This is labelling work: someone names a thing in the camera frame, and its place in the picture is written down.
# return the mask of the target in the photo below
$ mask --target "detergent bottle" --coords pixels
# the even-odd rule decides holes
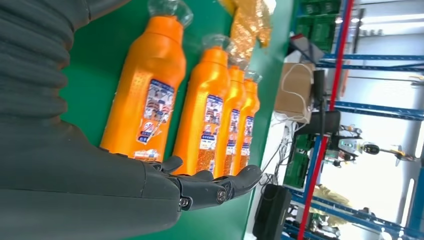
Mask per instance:
[[[232,175],[237,175],[249,162],[254,119],[260,107],[258,83],[261,79],[262,77],[254,71],[248,71],[245,74],[244,88],[246,90],[246,101],[240,110],[235,156],[233,158],[233,165],[231,166]]]
[[[224,98],[221,127],[216,142],[215,178],[230,175],[239,131],[240,110],[246,101],[245,71],[248,61],[231,56],[228,61],[230,85]]]
[[[224,98],[230,86],[228,52],[234,47],[224,35],[203,39],[205,50],[188,82],[173,154],[183,165],[175,174],[213,172]]]
[[[149,0],[151,18],[131,45],[100,146],[163,160],[177,89],[186,74],[182,41],[193,13],[181,0]]]

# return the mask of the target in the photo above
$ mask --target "laboratory rack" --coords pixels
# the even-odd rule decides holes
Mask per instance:
[[[335,68],[334,84],[332,87],[331,99],[329,104],[330,110],[338,110],[341,112],[371,115],[385,118],[395,118],[409,121],[424,121],[424,110],[422,109],[406,109],[390,106],[371,105],[355,102],[336,101],[337,89],[342,74],[342,69],[348,70],[373,70],[373,71],[393,71],[393,72],[424,72],[424,56],[421,55],[364,55],[364,54],[344,54],[347,36],[349,32],[349,23],[351,21],[351,13],[354,6],[354,0],[342,1],[342,23],[340,24],[339,34],[337,35],[335,54],[325,54],[321,62],[317,62],[317,68],[331,69]],[[343,64],[344,60],[382,60],[382,61],[417,61],[418,63],[393,65],[393,66],[369,66],[369,65],[349,65]],[[328,138],[317,136],[311,159],[309,161],[309,170],[306,174],[304,192],[290,189],[292,200],[300,205],[304,205],[304,211],[300,226],[294,226],[286,223],[284,232],[296,233],[298,240],[304,238],[322,240],[321,236],[315,235],[306,229],[309,209],[315,208],[324,211],[330,215],[342,218],[356,225],[364,226],[377,232],[384,230],[394,239],[424,239],[424,233],[420,232],[421,214],[424,210],[424,168],[421,168],[418,182],[416,184],[415,199],[412,204],[411,215],[407,226],[401,226],[397,223],[390,222],[369,214],[363,213],[356,209],[352,209],[341,204],[328,201],[313,196],[313,191],[322,168],[322,160]],[[281,239],[292,239],[281,235]]]

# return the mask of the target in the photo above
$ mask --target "metal screw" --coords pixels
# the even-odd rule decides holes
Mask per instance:
[[[181,207],[187,207],[189,205],[189,200],[187,198],[180,198],[179,199],[179,205]]]
[[[225,201],[226,197],[227,197],[227,193],[223,190],[220,190],[218,191],[216,199],[218,200],[219,204],[222,204]]]

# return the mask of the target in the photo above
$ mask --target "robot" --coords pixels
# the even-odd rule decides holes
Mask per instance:
[[[351,134],[351,136],[342,136],[340,135],[341,131],[347,131]],[[380,152],[395,155],[397,158],[396,166],[400,163],[400,161],[416,162],[420,160],[419,158],[402,151],[402,146],[398,146],[397,150],[384,149],[375,143],[364,140],[361,137],[361,134],[362,130],[360,128],[340,125],[338,133],[331,135],[328,150],[342,152],[345,162],[355,161],[357,157],[364,153],[377,155]],[[333,164],[338,167],[340,166],[340,161],[334,161]]]

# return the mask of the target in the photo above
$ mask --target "yellow cloth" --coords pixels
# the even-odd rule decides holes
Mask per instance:
[[[348,207],[348,208],[352,208],[352,206],[349,203],[349,199],[347,199],[346,197],[344,197],[344,196],[342,196],[342,195],[340,195],[340,194],[338,194],[334,191],[331,191],[330,189],[328,189],[327,187],[325,187],[322,184],[320,186],[315,186],[315,189],[313,191],[313,196],[321,198],[321,199],[325,199],[325,200],[328,200],[328,201],[332,201],[332,202],[335,202],[337,204],[341,204],[341,205]],[[322,202],[317,202],[317,201],[312,201],[312,202],[319,204],[319,205],[323,205],[325,207],[330,207],[330,206],[328,206],[328,205],[326,205]],[[344,220],[343,218],[330,215],[330,214],[328,214],[324,211],[321,211],[321,210],[318,210],[318,209],[315,209],[315,208],[310,208],[309,212],[314,213],[314,214],[329,216],[328,225],[330,227],[337,227],[337,226],[345,225],[345,224],[348,223],[348,221]]]

